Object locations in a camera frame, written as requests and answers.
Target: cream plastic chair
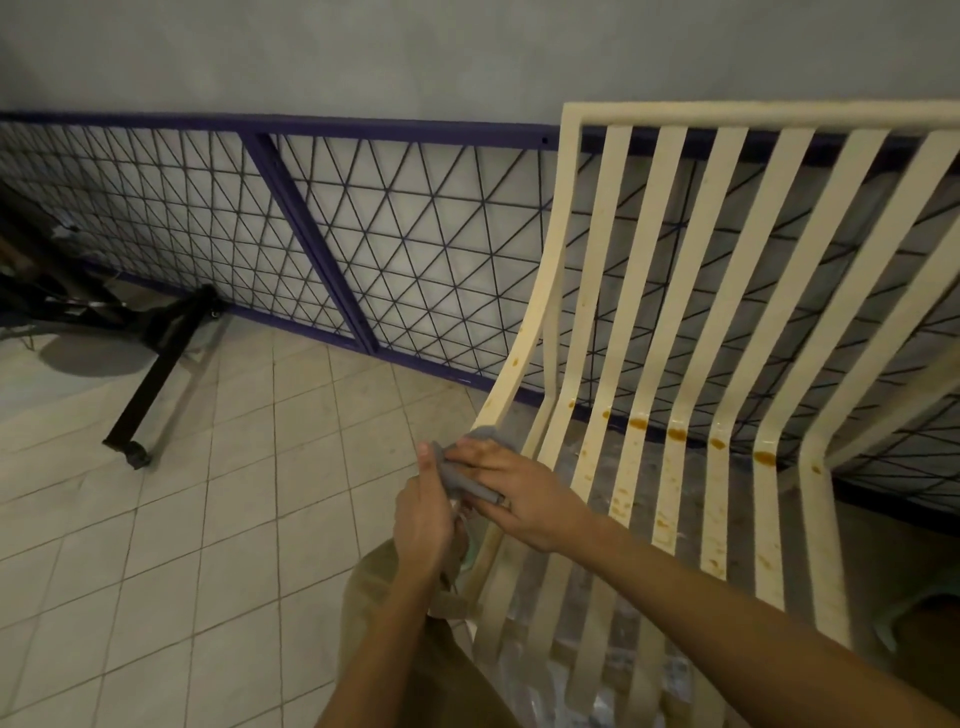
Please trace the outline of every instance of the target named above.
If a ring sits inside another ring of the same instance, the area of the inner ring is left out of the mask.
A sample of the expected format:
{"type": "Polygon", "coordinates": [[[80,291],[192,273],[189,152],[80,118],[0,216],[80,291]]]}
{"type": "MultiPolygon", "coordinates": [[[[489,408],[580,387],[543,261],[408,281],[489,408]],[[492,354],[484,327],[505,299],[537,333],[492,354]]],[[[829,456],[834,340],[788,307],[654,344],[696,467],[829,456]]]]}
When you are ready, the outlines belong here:
{"type": "MultiPolygon", "coordinates": [[[[717,136],[696,191],[695,202],[692,203],[684,242],[670,277],[630,410],[610,506],[610,516],[627,525],[630,523],[654,395],[731,185],[747,132],[750,129],[763,129],[780,133],[672,402],[653,530],[653,544],[668,553],[675,551],[677,543],[684,451],[694,405],[767,245],[784,200],[801,169],[814,133],[818,130],[849,133],[779,282],[763,308],[746,351],[739,358],[723,397],[715,408],[708,436],[700,566],[719,579],[725,579],[727,575],[730,445],[741,408],[888,133],[925,134],[919,151],[900,177],[846,275],[832,292],[826,309],[799,356],[783,378],[762,418],[753,444],[756,597],[781,609],[784,606],[778,491],[779,488],[782,490],[785,486],[797,484],[801,491],[815,623],[826,635],[849,645],[847,598],[830,470],[879,442],[957,386],[960,383],[960,345],[943,352],[939,359],[902,387],[886,405],[872,410],[871,417],[857,423],[857,427],[842,440],[837,441],[834,435],[960,271],[960,223],[954,220],[939,243],[933,246],[919,272],[903,289],[896,304],[861,350],[849,373],[832,390],[826,405],[813,418],[805,431],[799,462],[793,470],[778,473],[778,444],[784,427],[801,399],[824,368],[857,310],[871,293],[960,150],[960,132],[954,131],[960,127],[960,104],[565,105],[552,215],[533,294],[510,356],[476,420],[477,425],[496,425],[503,420],[531,362],[535,347],[542,341],[545,397],[523,452],[538,458],[550,468],[556,466],[584,375],[594,311],[601,292],[606,252],[633,126],[657,127],[660,132],[636,222],[602,375],[570,486],[583,499],[588,497],[591,489],[655,243],[681,163],[687,129],[716,129],[717,136]],[[606,142],[596,183],[587,253],[579,281],[580,290],[561,385],[558,339],[564,242],[577,177],[581,129],[585,125],[605,126],[606,142]]],[[[458,597],[463,612],[471,610],[475,618],[473,646],[479,662],[491,662],[497,656],[504,638],[511,598],[527,552],[523,544],[503,538],[497,529],[490,528],[477,566],[458,597]]],[[[560,618],[570,572],[569,561],[556,554],[550,557],[529,629],[519,633],[514,630],[523,640],[522,667],[531,680],[541,674],[550,658],[551,649],[554,654],[558,652],[558,646],[554,644],[554,631],[560,618]]],[[[614,598],[615,594],[608,585],[599,579],[593,580],[586,627],[579,649],[570,657],[572,670],[566,700],[570,707],[584,713],[590,712],[601,684],[614,598]]],[[[664,646],[662,633],[649,621],[643,620],[636,668],[629,684],[625,708],[620,715],[622,725],[652,724],[660,703],[664,646]]],[[[699,673],[694,679],[694,705],[690,717],[693,725],[705,727],[720,726],[725,719],[722,698],[699,673]]]]}

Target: gray wall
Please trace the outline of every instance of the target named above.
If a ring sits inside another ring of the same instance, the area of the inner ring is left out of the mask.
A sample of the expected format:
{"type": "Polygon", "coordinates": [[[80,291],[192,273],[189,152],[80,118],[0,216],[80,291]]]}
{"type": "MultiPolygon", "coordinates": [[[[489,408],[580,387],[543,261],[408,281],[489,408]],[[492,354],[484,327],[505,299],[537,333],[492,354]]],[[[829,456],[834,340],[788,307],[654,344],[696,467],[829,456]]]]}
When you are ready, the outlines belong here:
{"type": "Polygon", "coordinates": [[[0,106],[551,122],[960,96],[954,0],[6,0],[0,106]]]}

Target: gray rag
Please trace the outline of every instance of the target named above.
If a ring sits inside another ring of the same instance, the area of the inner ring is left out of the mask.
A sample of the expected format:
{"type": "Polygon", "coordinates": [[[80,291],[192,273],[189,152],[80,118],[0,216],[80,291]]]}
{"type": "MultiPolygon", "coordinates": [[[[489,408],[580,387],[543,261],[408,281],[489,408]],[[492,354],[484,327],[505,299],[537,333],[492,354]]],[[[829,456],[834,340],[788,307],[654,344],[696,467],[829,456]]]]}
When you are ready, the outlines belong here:
{"type": "MultiPolygon", "coordinates": [[[[493,440],[500,447],[516,452],[514,445],[503,437],[503,435],[497,431],[496,427],[492,425],[477,427],[468,432],[467,437],[473,438],[474,440],[493,440]]],[[[440,473],[440,481],[443,483],[444,489],[450,497],[462,497],[463,492],[467,491],[471,495],[493,503],[494,505],[500,505],[500,503],[503,502],[503,496],[495,490],[478,483],[476,480],[468,478],[457,470],[454,463],[448,462],[446,455],[444,455],[444,449],[441,448],[439,444],[433,442],[431,445],[433,446],[434,455],[437,458],[437,471],[440,473]]]]}

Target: caster wheel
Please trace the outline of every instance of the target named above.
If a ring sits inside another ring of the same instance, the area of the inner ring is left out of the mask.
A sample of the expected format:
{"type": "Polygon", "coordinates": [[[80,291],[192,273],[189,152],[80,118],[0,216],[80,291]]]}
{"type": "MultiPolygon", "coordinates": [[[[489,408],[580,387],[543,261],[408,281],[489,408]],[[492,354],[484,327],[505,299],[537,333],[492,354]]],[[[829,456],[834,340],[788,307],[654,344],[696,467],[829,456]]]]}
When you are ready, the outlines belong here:
{"type": "Polygon", "coordinates": [[[150,465],[153,458],[150,456],[150,453],[147,452],[142,445],[139,443],[131,442],[124,448],[124,455],[127,457],[127,463],[134,470],[138,471],[141,468],[146,468],[150,465]]]}

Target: hand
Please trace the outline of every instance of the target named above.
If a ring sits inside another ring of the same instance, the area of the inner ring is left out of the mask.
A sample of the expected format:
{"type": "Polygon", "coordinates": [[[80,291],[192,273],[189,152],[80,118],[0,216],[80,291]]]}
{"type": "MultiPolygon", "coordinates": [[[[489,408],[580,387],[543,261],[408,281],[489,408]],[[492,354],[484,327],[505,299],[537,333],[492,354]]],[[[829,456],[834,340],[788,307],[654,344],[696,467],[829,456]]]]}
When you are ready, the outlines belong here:
{"type": "Polygon", "coordinates": [[[436,579],[453,539],[453,510],[441,485],[433,449],[417,445],[420,474],[396,496],[394,545],[398,571],[436,579]]]}
{"type": "Polygon", "coordinates": [[[444,453],[461,463],[463,472],[510,500],[509,510],[464,494],[473,509],[507,534],[538,551],[569,556],[588,538],[594,514],[542,463],[502,448],[493,440],[464,437],[444,453]]]}

